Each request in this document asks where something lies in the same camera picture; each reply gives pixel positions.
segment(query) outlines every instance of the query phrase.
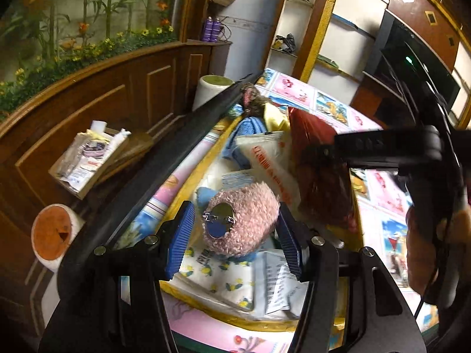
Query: red bag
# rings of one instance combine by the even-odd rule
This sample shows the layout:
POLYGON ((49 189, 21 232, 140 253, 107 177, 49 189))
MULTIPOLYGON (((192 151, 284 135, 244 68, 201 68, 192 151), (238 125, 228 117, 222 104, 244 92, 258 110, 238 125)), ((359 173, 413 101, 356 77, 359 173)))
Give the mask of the red bag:
POLYGON ((325 224, 356 232, 349 169, 345 164, 317 163, 303 153, 308 146, 333 144, 336 131, 317 116, 290 108, 292 153, 301 194, 300 210, 325 224))

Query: white wall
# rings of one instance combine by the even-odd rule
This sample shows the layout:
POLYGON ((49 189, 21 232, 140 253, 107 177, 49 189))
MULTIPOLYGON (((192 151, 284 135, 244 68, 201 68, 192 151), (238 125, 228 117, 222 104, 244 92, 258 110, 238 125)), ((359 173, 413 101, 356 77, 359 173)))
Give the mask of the white wall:
POLYGON ((275 17, 278 0, 236 0, 221 16, 232 30, 225 76, 236 80, 259 69, 275 17))
MULTIPOLYGON (((383 0, 336 0, 334 14, 375 36, 386 7, 383 0)), ((373 38, 332 19, 320 54, 334 60, 341 70, 361 80, 373 44, 373 38)), ((358 87, 357 83, 319 66, 312 71, 308 83, 346 104, 350 104, 358 87)))
MULTIPOLYGON (((306 34, 311 14, 312 7, 309 5, 300 4, 296 1, 286 1, 278 21, 278 26, 276 27, 276 35, 286 37, 289 33, 293 34, 296 47, 299 49, 306 34)), ((290 75, 295 62, 296 58, 294 57, 271 51, 267 66, 290 75)))
POLYGON ((453 71, 453 77, 455 78, 456 82, 458 82, 458 85, 461 89, 458 93, 458 96, 456 97, 453 107, 451 108, 454 114, 458 118, 460 118, 460 115, 463 109, 465 108, 466 101, 468 100, 468 93, 464 89, 461 83, 461 79, 458 77, 458 74, 456 72, 458 72, 461 78, 465 80, 467 86, 471 87, 471 55, 465 49, 461 42, 458 45, 458 53, 456 54, 455 61, 455 70, 453 71))

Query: blue towel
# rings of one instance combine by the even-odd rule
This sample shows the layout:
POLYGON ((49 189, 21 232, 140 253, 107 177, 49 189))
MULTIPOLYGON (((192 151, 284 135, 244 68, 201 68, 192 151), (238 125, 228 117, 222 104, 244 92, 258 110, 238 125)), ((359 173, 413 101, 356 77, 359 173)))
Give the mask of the blue towel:
POLYGON ((222 151, 222 157, 234 160, 241 170, 249 169, 250 162, 239 150, 239 147, 236 146, 236 137, 240 135, 252 135, 266 132, 267 128, 265 127, 265 124, 256 116, 250 116, 249 118, 243 119, 237 125, 232 134, 230 134, 228 142, 225 144, 225 148, 222 151))
POLYGON ((198 206, 201 213, 203 213, 206 208, 208 208, 209 201, 217 193, 218 192, 215 189, 208 187, 198 187, 196 190, 196 205, 198 206))

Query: white shelf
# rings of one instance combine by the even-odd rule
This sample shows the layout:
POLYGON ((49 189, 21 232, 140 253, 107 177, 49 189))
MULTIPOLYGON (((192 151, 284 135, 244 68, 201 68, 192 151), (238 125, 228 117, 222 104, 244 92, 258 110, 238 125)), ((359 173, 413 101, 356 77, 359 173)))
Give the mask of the white shelf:
POLYGON ((285 54, 285 55, 287 55, 287 56, 289 56, 289 57, 298 58, 297 55, 295 55, 295 54, 289 54, 289 53, 287 53, 287 52, 285 52, 285 51, 283 51, 283 50, 280 50, 280 49, 270 48, 270 50, 277 51, 278 53, 283 53, 283 54, 285 54))
POLYGON ((312 8, 314 6, 314 4, 312 2, 306 1, 306 0, 287 0, 287 1, 290 1, 292 3, 297 3, 297 4, 300 4, 300 5, 309 6, 310 8, 312 8))

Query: black screen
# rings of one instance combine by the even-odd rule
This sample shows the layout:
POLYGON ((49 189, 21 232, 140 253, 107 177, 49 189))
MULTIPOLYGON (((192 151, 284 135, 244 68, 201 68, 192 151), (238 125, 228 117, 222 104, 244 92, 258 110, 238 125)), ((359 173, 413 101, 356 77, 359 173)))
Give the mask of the black screen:
POLYGON ((385 48, 394 49, 394 47, 398 47, 404 42, 409 44, 420 61, 426 66, 435 87, 447 101, 448 109, 451 109, 460 91, 460 86, 441 59, 422 39, 388 11, 384 12, 380 30, 364 71, 392 89, 396 94, 399 94, 396 81, 389 73, 389 68, 381 55, 381 50, 385 48))

